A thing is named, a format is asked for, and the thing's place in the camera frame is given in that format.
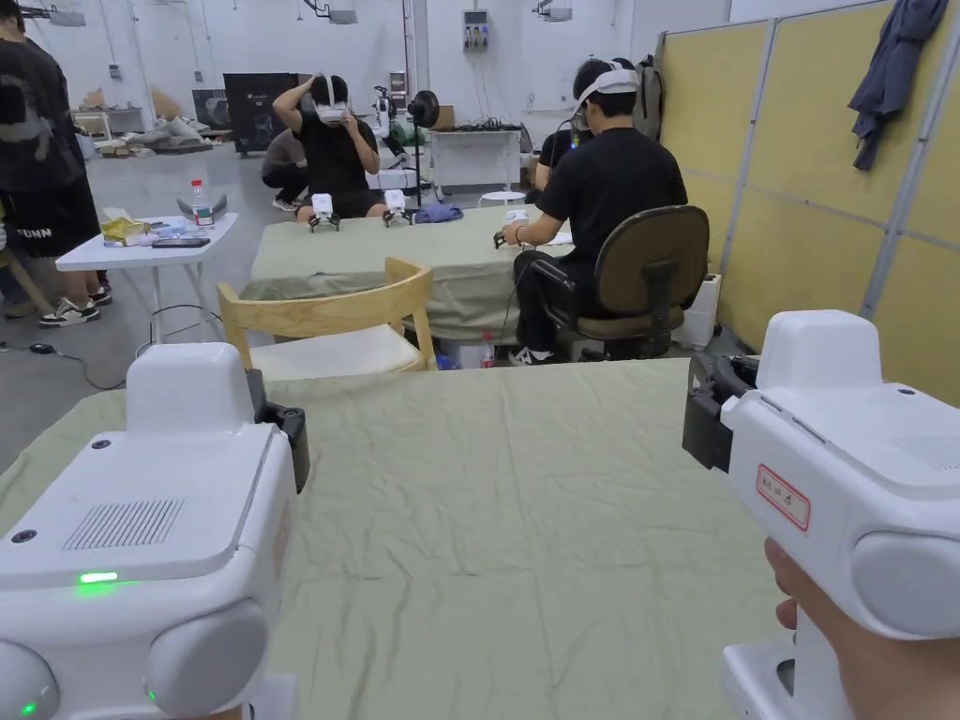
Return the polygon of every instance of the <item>wooden chair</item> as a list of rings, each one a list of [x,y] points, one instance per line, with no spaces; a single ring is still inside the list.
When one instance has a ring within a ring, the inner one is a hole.
[[[333,298],[240,300],[220,283],[227,340],[244,366],[262,371],[267,380],[436,370],[426,319],[433,271],[394,257],[385,265],[388,285]],[[411,316],[419,350],[403,337],[402,321]],[[250,348],[246,330],[300,339]]]
[[[10,252],[10,248],[0,249],[0,268],[10,269],[13,279],[23,288],[27,297],[34,302],[36,309],[40,311],[41,315],[50,315],[53,313],[53,307],[47,302],[47,299],[43,296],[40,289],[36,287],[36,283],[30,278],[30,274],[27,273],[23,265],[20,264],[20,261]]]

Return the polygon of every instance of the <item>white cube box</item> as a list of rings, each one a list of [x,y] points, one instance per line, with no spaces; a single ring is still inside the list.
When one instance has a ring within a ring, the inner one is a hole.
[[[719,275],[708,275],[704,279],[697,299],[684,313],[684,324],[673,331],[673,342],[677,345],[696,350],[709,345],[716,325],[721,279]]]

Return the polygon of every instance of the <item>white vr headset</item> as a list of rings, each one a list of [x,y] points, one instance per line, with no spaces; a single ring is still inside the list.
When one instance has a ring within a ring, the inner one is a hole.
[[[317,117],[320,118],[320,121],[324,125],[342,125],[344,122],[344,113],[349,112],[349,96],[345,103],[335,103],[333,102],[333,78],[330,75],[320,76],[326,80],[326,99],[330,101],[330,105],[321,105],[320,103],[314,102],[314,108],[317,111]]]
[[[610,71],[597,78],[577,100],[577,108],[573,111],[570,122],[580,132],[589,130],[587,125],[587,98],[594,92],[616,95],[640,90],[640,78],[635,71],[627,70],[616,62],[608,62],[607,65],[610,66]]]

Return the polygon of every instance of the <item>yellow partition wall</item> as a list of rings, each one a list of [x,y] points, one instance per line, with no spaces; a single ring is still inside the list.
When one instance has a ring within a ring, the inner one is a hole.
[[[904,236],[880,296],[883,373],[960,407],[960,82],[954,78],[930,140]]]
[[[710,219],[709,266],[720,269],[767,23],[668,35],[661,142],[684,170],[687,195]]]
[[[860,310],[952,24],[926,44],[910,107],[887,127],[874,169],[860,172],[847,104],[892,7],[778,26],[719,309],[754,348],[782,310]],[[828,54],[817,60],[817,48]]]

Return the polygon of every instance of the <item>finger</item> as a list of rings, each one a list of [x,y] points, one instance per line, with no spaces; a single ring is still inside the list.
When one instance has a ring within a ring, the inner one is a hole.
[[[777,574],[778,586],[797,601],[834,647],[842,642],[844,633],[857,627],[776,542],[768,538],[763,550]]]
[[[787,630],[797,629],[797,601],[784,600],[777,605],[777,620]]]

